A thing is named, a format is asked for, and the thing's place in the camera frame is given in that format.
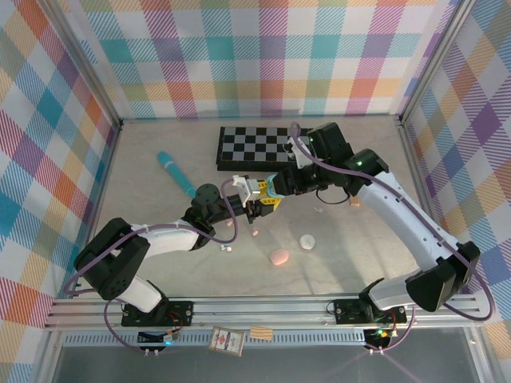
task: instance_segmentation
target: small pink object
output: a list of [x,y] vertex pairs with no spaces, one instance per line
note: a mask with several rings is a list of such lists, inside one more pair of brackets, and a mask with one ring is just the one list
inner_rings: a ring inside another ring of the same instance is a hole
[[275,266],[282,265],[289,259],[289,251],[278,249],[271,253],[270,260]]

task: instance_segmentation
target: metal bar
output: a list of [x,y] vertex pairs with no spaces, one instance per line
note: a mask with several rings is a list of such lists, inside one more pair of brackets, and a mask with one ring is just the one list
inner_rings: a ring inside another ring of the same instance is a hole
[[[188,330],[180,333],[180,338],[172,341],[177,346],[207,346],[211,339],[211,330]],[[125,342],[132,345],[162,346],[161,343],[137,343],[137,331],[123,331],[120,335]],[[273,331],[271,342],[250,338],[246,331],[244,347],[296,347],[304,345],[365,345],[363,330],[276,330]],[[64,347],[84,346],[122,346],[108,331],[68,331],[65,334]]]
[[[327,305],[335,299],[357,298],[356,295],[318,295],[300,297],[225,297],[225,298],[176,298],[194,302],[193,321],[183,331],[211,329],[213,326],[229,326],[229,328],[248,330],[252,326],[268,326],[278,330],[298,329],[368,329],[377,327],[368,325],[335,324],[335,317],[326,312]],[[480,314],[477,297],[471,294],[456,295],[450,304],[459,310]],[[105,330],[103,309],[105,302],[101,299],[65,299],[56,300],[46,322],[48,330]],[[406,308],[408,317],[411,307]],[[107,315],[109,322],[118,330],[135,330],[121,326],[121,304],[113,302]],[[472,322],[459,317],[455,313],[440,308],[435,313],[416,309],[414,326],[418,328],[433,327],[464,327]],[[166,330],[149,327],[137,330]]]
[[103,182],[100,186],[99,195],[97,197],[96,206],[94,207],[93,214],[91,215],[91,222],[89,225],[89,230],[87,231],[87,242],[89,242],[96,234],[97,229],[97,223],[99,221],[99,215],[101,212],[101,209],[103,208],[103,203],[105,202],[105,195],[106,195],[106,189],[107,185],[110,180],[110,176],[112,175],[112,169],[113,169],[113,161],[115,160],[115,155],[117,154],[117,149],[119,147],[119,140],[121,137],[122,128],[120,130],[117,130],[115,132],[115,137],[112,141],[112,147],[111,147],[111,153],[109,156],[109,159],[107,163],[105,164],[105,177],[103,178]]
[[434,221],[438,222],[438,217],[434,210],[433,202],[431,201],[431,195],[428,192],[424,175],[422,174],[419,161],[414,150],[414,145],[410,137],[408,130],[404,129],[401,122],[398,126],[398,135],[401,140],[405,152],[406,162],[412,173],[412,180],[414,181],[415,191],[418,194],[418,200],[422,210],[426,212]]
[[504,383],[504,375],[488,340],[484,327],[466,327],[465,336],[481,383]]
[[78,68],[78,72],[84,77],[85,82],[92,90],[93,95],[97,98],[103,110],[109,115],[110,120],[113,122],[116,130],[121,129],[121,118],[117,114],[113,102],[110,100],[101,80],[96,74],[96,71],[90,64],[87,54],[83,50],[80,42],[74,36],[73,30],[69,26],[65,15],[62,13],[60,6],[55,0],[39,0],[39,5],[50,20],[52,26],[58,33],[59,38],[62,40],[64,47],[68,54],[73,59],[74,64]]
[[63,333],[55,331],[42,339],[39,347],[42,357],[34,363],[35,369],[30,375],[30,383],[47,383],[53,380],[57,368],[58,357],[61,353]]
[[463,26],[463,23],[468,18],[476,2],[477,0],[461,0],[457,9],[454,11],[450,22],[440,38],[437,49],[431,55],[431,59],[428,61],[424,73],[421,75],[421,78],[412,92],[410,100],[403,109],[402,121],[404,122],[405,128],[411,114],[421,104],[422,99],[426,95],[427,89],[430,87],[434,75],[438,68],[440,68],[440,65],[442,65],[442,62],[446,58],[447,53],[450,51],[450,48]]

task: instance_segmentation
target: plaid wall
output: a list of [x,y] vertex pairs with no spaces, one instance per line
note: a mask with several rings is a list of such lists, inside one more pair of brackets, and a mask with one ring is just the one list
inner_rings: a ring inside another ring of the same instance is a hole
[[415,69],[414,75],[412,76],[411,81],[408,83],[408,86],[406,87],[405,95],[401,99],[401,102],[399,103],[399,106],[396,110],[396,114],[401,115],[402,111],[404,110],[406,103],[408,103],[410,97],[412,96],[412,93],[415,89],[415,85],[417,85],[417,82],[419,78],[421,78],[422,74],[424,73],[424,70],[426,69],[426,64],[431,58],[431,55],[433,54],[435,48],[437,47],[437,44],[440,42],[440,37],[442,36],[442,33],[449,22],[451,16],[453,15],[454,10],[456,9],[456,6],[459,4],[461,0],[450,0],[449,5],[446,7],[446,10],[444,11],[444,14],[442,15],[442,18],[440,19],[440,22],[437,25],[437,29],[434,31],[433,37],[430,40],[430,43],[428,44],[426,50],[424,51],[424,54],[422,55],[422,58],[417,65],[417,68]]
[[[511,378],[511,0],[479,0],[412,116],[442,226],[482,250],[500,316],[488,325]],[[474,281],[472,290],[479,286]]]
[[27,381],[113,129],[35,0],[0,0],[0,382]]
[[445,25],[431,17],[454,8],[448,0],[60,3],[128,118],[388,113],[410,66],[429,56],[420,41]]

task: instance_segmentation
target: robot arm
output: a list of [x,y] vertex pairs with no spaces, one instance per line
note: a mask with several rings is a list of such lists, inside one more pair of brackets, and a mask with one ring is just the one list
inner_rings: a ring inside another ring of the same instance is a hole
[[[271,181],[234,177],[238,194],[229,196],[228,201],[235,215],[246,215],[252,223],[255,218],[270,214],[278,207],[280,199],[275,198],[275,195],[302,195],[317,189],[324,190],[332,184],[344,188],[350,195],[358,196],[406,244],[419,267],[416,272],[408,275],[375,281],[359,295],[368,322],[373,322],[378,313],[408,304],[417,304],[424,310],[435,311],[468,282],[469,270],[438,243],[422,221],[436,227],[442,238],[457,248],[473,265],[478,261],[479,249],[471,242],[460,244],[456,238],[443,231],[402,190],[388,166],[376,153],[370,149],[353,153],[337,124],[321,126],[309,132],[308,136],[311,150],[317,158],[337,168],[371,175],[399,190],[401,198],[397,199],[384,187],[370,180],[338,174],[312,163],[290,140],[284,147],[289,156],[295,159],[295,164],[279,172]],[[416,207],[420,218],[405,206],[404,199]],[[215,231],[212,225],[230,217],[218,189],[214,185],[205,184],[197,190],[192,206],[182,220],[176,222],[177,228],[134,235],[123,243],[121,249],[117,249],[116,254],[112,252],[85,272],[84,278],[103,299],[120,299],[132,306],[137,315],[144,315],[149,322],[158,323],[169,310],[168,299],[152,283],[136,276],[141,262],[170,251],[192,251],[208,242],[206,237],[179,226],[191,226],[213,236]],[[113,219],[78,255],[75,268],[80,270],[121,236],[143,228],[128,225],[123,219]]]

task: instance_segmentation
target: white floor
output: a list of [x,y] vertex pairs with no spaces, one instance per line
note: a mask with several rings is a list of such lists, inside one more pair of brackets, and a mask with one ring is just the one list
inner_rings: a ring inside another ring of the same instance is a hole
[[[304,128],[336,121],[355,152],[374,149],[403,187],[416,199],[397,129],[390,116],[299,118]],[[128,123],[121,134],[98,227],[122,217],[130,223],[166,223],[179,219],[190,199],[158,164],[167,151],[196,185],[220,183],[232,176],[216,170],[220,126],[287,127],[293,119],[169,120]],[[267,173],[260,174],[265,178]],[[340,189],[322,194],[330,201],[344,197]],[[314,207],[321,207],[318,213]],[[147,259],[139,270],[169,296],[328,294],[359,292],[377,278],[415,270],[409,251],[368,207],[348,203],[328,206],[310,195],[287,197],[279,210],[257,219],[252,229],[240,218],[240,237],[233,251],[209,243],[193,252]],[[229,238],[232,228],[220,223],[217,235]],[[316,238],[312,251],[300,249],[303,234]],[[273,266],[270,253],[287,248],[290,259]]]

